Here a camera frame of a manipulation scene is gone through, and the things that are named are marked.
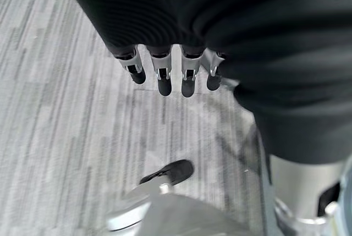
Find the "gray striped carpet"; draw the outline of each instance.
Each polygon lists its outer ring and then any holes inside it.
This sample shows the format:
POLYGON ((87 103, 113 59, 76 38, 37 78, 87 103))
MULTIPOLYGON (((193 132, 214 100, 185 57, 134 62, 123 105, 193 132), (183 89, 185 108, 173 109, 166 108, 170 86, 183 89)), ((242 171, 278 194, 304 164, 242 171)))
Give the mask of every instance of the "gray striped carpet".
POLYGON ((106 50, 75 0, 0 0, 0 235, 102 235, 105 214, 145 174, 180 158, 196 171, 177 192, 265 234, 259 148, 230 91, 157 91, 106 50))

